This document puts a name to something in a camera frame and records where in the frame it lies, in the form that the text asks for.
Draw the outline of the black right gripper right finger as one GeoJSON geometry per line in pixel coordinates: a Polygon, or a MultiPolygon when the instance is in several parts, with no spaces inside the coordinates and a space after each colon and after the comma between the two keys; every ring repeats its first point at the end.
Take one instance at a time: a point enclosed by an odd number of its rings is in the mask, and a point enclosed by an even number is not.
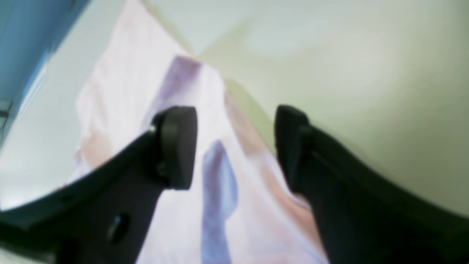
{"type": "Polygon", "coordinates": [[[290,191],[310,205],[331,264],[467,264],[468,218],[398,188],[279,105],[275,147],[290,191]]]}

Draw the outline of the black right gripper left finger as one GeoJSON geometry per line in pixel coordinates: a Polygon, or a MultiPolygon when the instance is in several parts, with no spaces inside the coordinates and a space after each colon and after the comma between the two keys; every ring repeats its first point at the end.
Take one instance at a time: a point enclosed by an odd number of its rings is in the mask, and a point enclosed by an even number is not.
{"type": "Polygon", "coordinates": [[[1,249],[46,264],[134,264],[162,192],[190,189],[196,140],[194,107],[159,112],[98,169],[1,212],[1,249]]]}

